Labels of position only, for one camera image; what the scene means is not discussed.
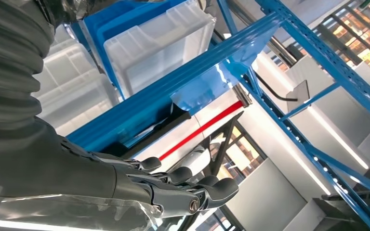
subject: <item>metal screw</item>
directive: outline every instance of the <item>metal screw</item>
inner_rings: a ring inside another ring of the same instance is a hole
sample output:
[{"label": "metal screw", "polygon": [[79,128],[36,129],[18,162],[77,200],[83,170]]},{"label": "metal screw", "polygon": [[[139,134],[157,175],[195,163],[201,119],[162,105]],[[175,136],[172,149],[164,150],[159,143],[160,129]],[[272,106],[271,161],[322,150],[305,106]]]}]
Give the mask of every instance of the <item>metal screw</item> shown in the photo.
[{"label": "metal screw", "polygon": [[199,209],[199,199],[197,198],[194,198],[191,200],[191,202],[189,203],[189,212],[194,214],[197,212],[197,210]]}]

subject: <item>plastic wrap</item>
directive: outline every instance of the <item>plastic wrap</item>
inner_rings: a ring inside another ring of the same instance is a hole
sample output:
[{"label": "plastic wrap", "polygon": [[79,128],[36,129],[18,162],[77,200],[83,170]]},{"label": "plastic wrap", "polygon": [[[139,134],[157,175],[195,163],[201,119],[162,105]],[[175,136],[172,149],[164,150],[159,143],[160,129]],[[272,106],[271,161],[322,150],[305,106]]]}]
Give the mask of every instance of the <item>plastic wrap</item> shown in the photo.
[{"label": "plastic wrap", "polygon": [[146,231],[161,212],[132,200],[72,195],[0,196],[0,230]]}]

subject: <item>blue shelf beam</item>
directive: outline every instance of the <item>blue shelf beam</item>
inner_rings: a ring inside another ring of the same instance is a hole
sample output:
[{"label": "blue shelf beam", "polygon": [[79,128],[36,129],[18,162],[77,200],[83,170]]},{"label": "blue shelf beam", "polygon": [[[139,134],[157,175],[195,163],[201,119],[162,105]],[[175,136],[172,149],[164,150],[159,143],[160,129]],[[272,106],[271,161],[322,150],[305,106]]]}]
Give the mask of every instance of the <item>blue shelf beam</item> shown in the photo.
[{"label": "blue shelf beam", "polygon": [[[225,19],[225,22],[226,22],[227,28],[229,29],[230,34],[231,35],[237,34],[238,28],[236,27],[235,21],[233,20],[232,14],[229,10],[226,0],[217,0],[217,1],[218,1],[219,8],[221,9],[222,15]],[[263,92],[259,86],[258,79],[251,65],[249,65],[249,71],[247,73],[247,76],[249,77],[249,80],[251,81],[253,85],[254,91],[257,94],[261,95]]]},{"label": "blue shelf beam", "polygon": [[315,155],[320,160],[327,163],[329,166],[336,168],[346,175],[352,177],[352,179],[362,184],[364,187],[370,189],[370,179],[362,176],[361,174],[357,173],[356,171],[352,170],[351,168],[347,167],[346,165],[342,164],[341,162],[337,161],[336,159],[332,158],[331,156],[325,154],[324,152],[320,151],[319,149],[315,148],[312,145],[305,144],[304,145],[306,150],[308,150],[310,153]]},{"label": "blue shelf beam", "polygon": [[[247,73],[282,19],[269,14],[100,115],[67,138],[86,150],[100,151],[115,141],[126,143],[169,114],[172,103],[194,115],[227,92]],[[230,60],[238,68],[229,70]]]},{"label": "blue shelf beam", "polygon": [[285,19],[282,27],[340,84],[354,99],[370,111],[370,85],[320,40],[280,0],[256,0],[265,14],[278,13]]},{"label": "blue shelf beam", "polygon": [[300,113],[302,110],[306,109],[308,106],[310,106],[312,103],[316,102],[317,100],[321,99],[323,96],[327,95],[328,93],[332,92],[333,90],[339,88],[340,85],[337,83],[333,83],[324,90],[322,90],[320,93],[315,95],[313,98],[309,99],[308,101],[304,102],[297,108],[293,109],[291,112],[287,113],[285,116],[283,116],[280,120],[286,120],[298,113]]}]

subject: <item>black cable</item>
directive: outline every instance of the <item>black cable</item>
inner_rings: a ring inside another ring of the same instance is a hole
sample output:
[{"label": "black cable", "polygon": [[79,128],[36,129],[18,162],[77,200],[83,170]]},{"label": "black cable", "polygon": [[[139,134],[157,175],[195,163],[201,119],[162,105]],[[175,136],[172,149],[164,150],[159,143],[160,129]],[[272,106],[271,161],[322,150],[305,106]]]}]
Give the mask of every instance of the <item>black cable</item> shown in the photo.
[{"label": "black cable", "polygon": [[[263,79],[262,79],[262,77],[260,77],[260,75],[258,75],[257,73],[255,73],[256,74],[256,77],[260,80],[260,82],[262,82],[263,83],[263,85],[267,88],[267,89],[269,89],[269,91],[277,98],[277,99],[279,99],[279,100],[282,100],[282,101],[289,101],[289,102],[297,102],[298,101],[298,99],[293,99],[293,98],[284,98],[284,97],[281,97],[281,96],[279,96]],[[250,80],[249,80],[249,77],[245,74],[245,75],[243,75],[243,79],[245,80],[245,81],[247,81],[249,84],[251,84],[250,83]]]}]

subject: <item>robotic hand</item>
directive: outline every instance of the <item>robotic hand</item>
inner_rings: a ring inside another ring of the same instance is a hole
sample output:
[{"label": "robotic hand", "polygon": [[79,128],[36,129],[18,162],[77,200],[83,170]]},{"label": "robotic hand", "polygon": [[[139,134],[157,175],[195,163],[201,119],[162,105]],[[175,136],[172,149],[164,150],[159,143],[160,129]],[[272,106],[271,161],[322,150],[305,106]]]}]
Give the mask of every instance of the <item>robotic hand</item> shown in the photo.
[{"label": "robotic hand", "polygon": [[192,177],[192,172],[187,167],[180,167],[171,173],[151,174],[149,172],[161,166],[156,157],[137,161],[95,152],[88,152],[87,155],[88,158],[108,163],[116,171],[125,174],[129,181],[126,185],[117,187],[133,189],[130,192],[132,196],[147,192],[147,200],[165,218],[192,215],[197,211],[220,207],[238,192],[237,183],[230,178],[218,180],[215,176],[206,176],[198,183],[186,182]]}]

